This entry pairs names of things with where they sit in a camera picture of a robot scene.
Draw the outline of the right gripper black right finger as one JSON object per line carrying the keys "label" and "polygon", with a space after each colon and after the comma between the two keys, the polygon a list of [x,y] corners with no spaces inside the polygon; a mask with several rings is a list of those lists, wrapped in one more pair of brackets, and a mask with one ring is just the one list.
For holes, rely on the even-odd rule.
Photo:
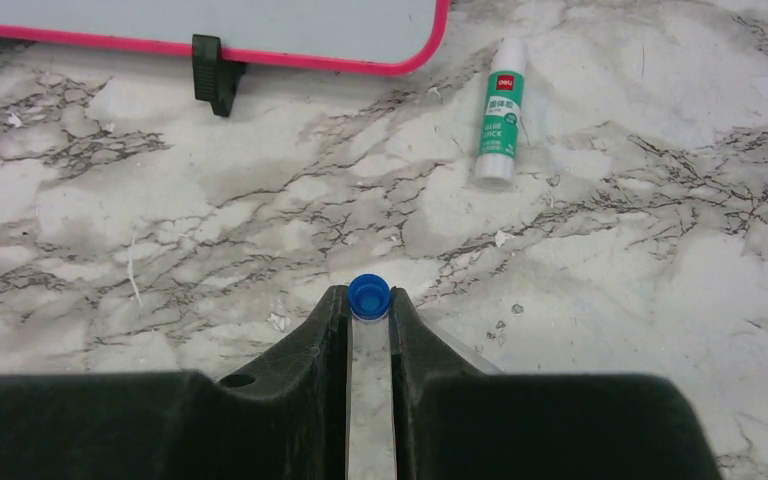
{"label": "right gripper black right finger", "polygon": [[716,479],[688,400],[643,374],[488,374],[391,292],[401,479]]}

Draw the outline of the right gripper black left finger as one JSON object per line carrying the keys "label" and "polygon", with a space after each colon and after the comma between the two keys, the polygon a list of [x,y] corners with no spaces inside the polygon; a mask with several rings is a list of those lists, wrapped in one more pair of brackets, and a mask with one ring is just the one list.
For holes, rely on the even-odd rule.
{"label": "right gripper black left finger", "polygon": [[243,367],[0,375],[0,479],[343,479],[344,286]]}

